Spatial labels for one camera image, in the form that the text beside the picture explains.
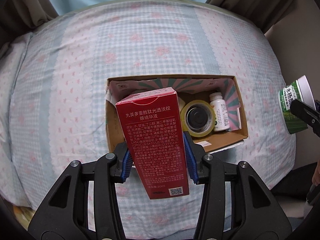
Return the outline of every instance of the qr code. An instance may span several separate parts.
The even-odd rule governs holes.
[[[182,187],[169,188],[169,193],[170,193],[170,196],[183,194],[183,188]]]

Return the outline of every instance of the bottle cap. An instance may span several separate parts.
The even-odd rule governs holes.
[[[210,97],[210,101],[213,101],[215,99],[222,99],[222,94],[221,92],[216,92],[216,93],[210,94],[209,97]]]

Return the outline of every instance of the tape roll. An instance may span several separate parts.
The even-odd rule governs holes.
[[[214,128],[216,116],[213,108],[203,100],[188,103],[180,113],[183,131],[188,131],[193,137],[208,135]]]
[[[186,103],[180,97],[178,97],[178,105],[179,105],[179,112],[181,113],[181,111],[184,108],[184,106],[186,105]]]

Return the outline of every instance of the white lid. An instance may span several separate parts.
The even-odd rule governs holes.
[[[212,93],[209,95],[210,100],[213,101],[215,99],[222,99],[222,94],[221,92],[216,92],[216,93]]]
[[[298,78],[297,81],[299,83],[299,87],[302,95],[302,101],[315,110],[316,109],[315,101],[313,99],[312,92],[306,76],[302,76],[301,78]]]

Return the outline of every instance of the bed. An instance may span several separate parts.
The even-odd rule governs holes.
[[[234,75],[249,137],[223,161],[248,161],[271,189],[293,167],[295,135],[282,123],[277,93],[285,86],[264,34],[250,21],[189,0],[116,0],[73,11],[2,48],[0,191],[36,210],[74,159],[108,152],[105,93],[109,77],[157,74]],[[117,186],[127,238],[162,238],[193,230],[203,188],[149,200],[133,170]],[[231,214],[226,184],[226,215]],[[89,225],[94,228],[92,188]]]

